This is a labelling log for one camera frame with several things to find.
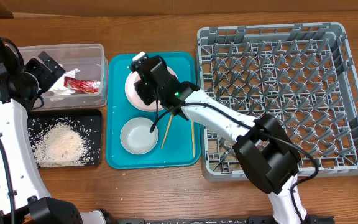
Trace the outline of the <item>grey small bowl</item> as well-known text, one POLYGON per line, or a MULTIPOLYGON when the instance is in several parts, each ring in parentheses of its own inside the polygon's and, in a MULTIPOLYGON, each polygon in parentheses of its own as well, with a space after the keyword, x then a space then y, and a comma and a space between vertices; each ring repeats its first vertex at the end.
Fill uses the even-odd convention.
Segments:
POLYGON ((129 120, 122 127, 120 133, 123 148, 134 155, 146 154, 151 151, 159 139, 157 128, 150 132, 152 124, 151 120, 143 117, 129 120))

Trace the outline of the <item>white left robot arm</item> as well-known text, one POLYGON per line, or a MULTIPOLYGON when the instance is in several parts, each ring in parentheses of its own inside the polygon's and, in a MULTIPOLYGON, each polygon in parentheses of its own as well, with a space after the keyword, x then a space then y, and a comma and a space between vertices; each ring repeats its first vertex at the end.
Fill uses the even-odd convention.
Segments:
POLYGON ((0 37, 0 223, 114 223, 104 209, 79 212, 46 189, 30 146, 28 112, 65 73, 46 52, 28 63, 0 37))

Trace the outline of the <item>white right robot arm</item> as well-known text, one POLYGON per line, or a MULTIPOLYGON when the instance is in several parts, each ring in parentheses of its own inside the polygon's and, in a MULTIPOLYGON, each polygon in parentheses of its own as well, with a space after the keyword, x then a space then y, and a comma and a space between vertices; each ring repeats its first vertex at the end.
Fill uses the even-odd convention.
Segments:
POLYGON ((297 192, 300 150, 272 115, 255 118, 217 102, 194 83, 179 81, 159 55, 141 52, 128 67, 140 77, 134 89, 146 105, 156 103, 166 114, 203 125, 232 145, 247 179, 268 195, 277 223, 305 223, 297 192))

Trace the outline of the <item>white napkin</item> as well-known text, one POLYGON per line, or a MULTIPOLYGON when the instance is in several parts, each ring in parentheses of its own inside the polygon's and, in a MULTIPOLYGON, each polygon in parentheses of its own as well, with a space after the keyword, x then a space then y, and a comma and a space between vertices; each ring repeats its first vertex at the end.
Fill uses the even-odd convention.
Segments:
POLYGON ((63 100, 67 95, 72 95, 76 93, 75 90, 67 88, 64 86, 65 78, 76 78, 76 74, 79 73, 80 70, 75 68, 69 72, 65 72, 49 89, 53 93, 53 97, 50 98, 50 101, 60 101, 63 100))

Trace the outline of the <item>red snack wrapper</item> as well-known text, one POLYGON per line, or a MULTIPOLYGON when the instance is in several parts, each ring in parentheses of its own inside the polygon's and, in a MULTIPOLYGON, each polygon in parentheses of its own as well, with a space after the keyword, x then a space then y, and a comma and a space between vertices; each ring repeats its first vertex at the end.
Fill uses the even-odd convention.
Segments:
POLYGON ((81 93, 97 93, 100 89, 100 81, 80 80, 71 77, 64 78, 64 87, 81 93))

